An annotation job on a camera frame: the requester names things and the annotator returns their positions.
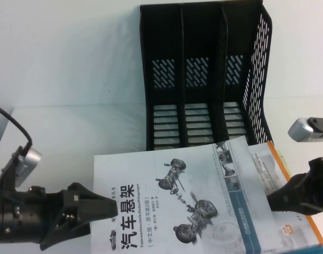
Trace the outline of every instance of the blue stripe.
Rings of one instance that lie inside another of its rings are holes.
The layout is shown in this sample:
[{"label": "blue stripe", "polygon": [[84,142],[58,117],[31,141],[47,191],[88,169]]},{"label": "blue stripe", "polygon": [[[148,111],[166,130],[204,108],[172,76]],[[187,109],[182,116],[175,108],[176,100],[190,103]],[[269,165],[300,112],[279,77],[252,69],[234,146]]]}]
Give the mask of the blue stripe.
[{"label": "blue stripe", "polygon": [[323,246],[316,246],[308,249],[303,249],[303,250],[295,250],[291,252],[287,252],[289,254],[323,254]]},{"label": "blue stripe", "polygon": [[229,192],[229,196],[245,244],[246,253],[260,253],[261,246],[243,192]]}]

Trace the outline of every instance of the wheel illustration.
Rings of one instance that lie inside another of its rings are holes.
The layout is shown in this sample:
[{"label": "wheel illustration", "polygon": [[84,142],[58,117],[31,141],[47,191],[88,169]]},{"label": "wheel illustration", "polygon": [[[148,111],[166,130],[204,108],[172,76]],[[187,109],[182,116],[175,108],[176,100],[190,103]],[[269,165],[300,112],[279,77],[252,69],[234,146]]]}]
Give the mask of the wheel illustration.
[{"label": "wheel illustration", "polygon": [[225,176],[232,176],[233,174],[235,174],[235,170],[230,169],[230,170],[226,170]]},{"label": "wheel illustration", "polygon": [[179,189],[175,188],[175,189],[171,190],[170,194],[174,195],[174,194],[178,193],[178,191],[179,191]]},{"label": "wheel illustration", "polygon": [[197,238],[196,235],[192,232],[190,225],[181,224],[174,229],[176,236],[180,242],[190,243]]},{"label": "wheel illustration", "polygon": [[161,179],[158,185],[162,189],[172,189],[172,185],[166,179]]},{"label": "wheel illustration", "polygon": [[213,203],[207,200],[199,200],[195,204],[195,209],[199,210],[207,219],[211,219],[218,214],[218,210]]},{"label": "wheel illustration", "polygon": [[172,159],[171,166],[179,170],[184,170],[186,168],[186,164],[179,159]]}]

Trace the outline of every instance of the perforated divider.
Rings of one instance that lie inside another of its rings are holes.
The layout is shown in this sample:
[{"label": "perforated divider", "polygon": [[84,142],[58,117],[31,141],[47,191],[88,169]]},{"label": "perforated divider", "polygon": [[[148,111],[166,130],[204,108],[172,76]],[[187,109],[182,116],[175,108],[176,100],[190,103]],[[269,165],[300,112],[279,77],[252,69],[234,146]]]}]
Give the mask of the perforated divider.
[{"label": "perforated divider", "polygon": [[175,88],[174,59],[153,60],[154,89]]},{"label": "perforated divider", "polygon": [[271,19],[261,6],[261,14],[257,25],[251,67],[246,77],[243,106],[248,114],[256,143],[272,140],[263,112],[263,99],[271,41]]},{"label": "perforated divider", "polygon": [[186,87],[207,86],[208,57],[186,59]]},{"label": "perforated divider", "polygon": [[226,62],[226,85],[239,84],[243,68],[244,56],[229,56]]},{"label": "perforated divider", "polygon": [[180,147],[179,123],[176,105],[157,105],[153,109],[154,149]]},{"label": "perforated divider", "polygon": [[224,113],[229,138],[234,139],[245,135],[248,141],[246,126],[239,104],[237,102],[225,102]]},{"label": "perforated divider", "polygon": [[190,147],[214,142],[206,103],[186,104],[186,127]]}]

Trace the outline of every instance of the robotic arm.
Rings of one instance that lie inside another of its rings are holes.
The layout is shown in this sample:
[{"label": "robotic arm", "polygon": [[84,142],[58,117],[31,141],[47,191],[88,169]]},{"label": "robotic arm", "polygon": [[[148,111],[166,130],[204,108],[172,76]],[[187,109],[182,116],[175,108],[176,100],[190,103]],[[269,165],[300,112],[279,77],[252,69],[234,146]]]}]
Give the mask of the robotic arm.
[{"label": "robotic arm", "polygon": [[[288,132],[297,142],[323,141],[323,118],[299,118]],[[267,196],[272,211],[304,215],[323,212],[323,157],[309,162],[308,173],[294,175],[281,189]]]},{"label": "robotic arm", "polygon": [[9,114],[0,113],[14,123],[29,142],[12,154],[0,176],[0,243],[33,242],[45,250],[57,243],[90,234],[91,221],[118,215],[116,202],[99,196],[79,183],[58,193],[32,186],[17,192],[41,159],[32,148],[29,134]]}]

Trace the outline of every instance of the car suspension illustration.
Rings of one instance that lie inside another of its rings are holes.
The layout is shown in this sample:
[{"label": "car suspension illustration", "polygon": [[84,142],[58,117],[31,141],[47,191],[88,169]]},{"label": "car suspension illustration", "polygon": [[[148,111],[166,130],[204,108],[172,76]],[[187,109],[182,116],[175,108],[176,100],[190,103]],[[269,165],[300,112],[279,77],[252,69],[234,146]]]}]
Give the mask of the car suspension illustration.
[{"label": "car suspension illustration", "polygon": [[176,237],[183,243],[196,242],[197,235],[201,236],[201,232],[206,228],[207,224],[211,224],[211,218],[218,215],[218,211],[211,201],[197,200],[194,193],[191,193],[191,197],[195,201],[194,207],[187,204],[182,198],[182,194],[179,193],[177,181],[181,185],[183,191],[183,185],[179,180],[179,175],[184,172],[186,164],[179,159],[173,159],[170,164],[164,164],[167,167],[171,167],[164,179],[156,179],[160,188],[170,190],[171,195],[178,197],[177,199],[185,204],[187,212],[191,213],[190,217],[187,217],[190,224],[181,224],[175,226],[173,230],[176,233]]},{"label": "car suspension illustration", "polygon": [[194,207],[187,205],[187,212],[192,213],[191,217],[187,217],[190,224],[180,224],[173,228],[176,237],[183,243],[195,243],[197,235],[201,236],[202,230],[206,228],[207,224],[211,224],[210,219],[218,215],[218,211],[211,201],[203,199],[198,201],[193,193],[191,193],[191,196],[196,204]]},{"label": "car suspension illustration", "polygon": [[182,160],[172,159],[170,164],[164,163],[164,166],[171,167],[171,169],[168,171],[165,178],[157,178],[156,181],[158,181],[160,188],[170,190],[171,194],[174,195],[179,191],[177,181],[183,189],[181,181],[179,180],[179,175],[184,172],[186,164]]}]

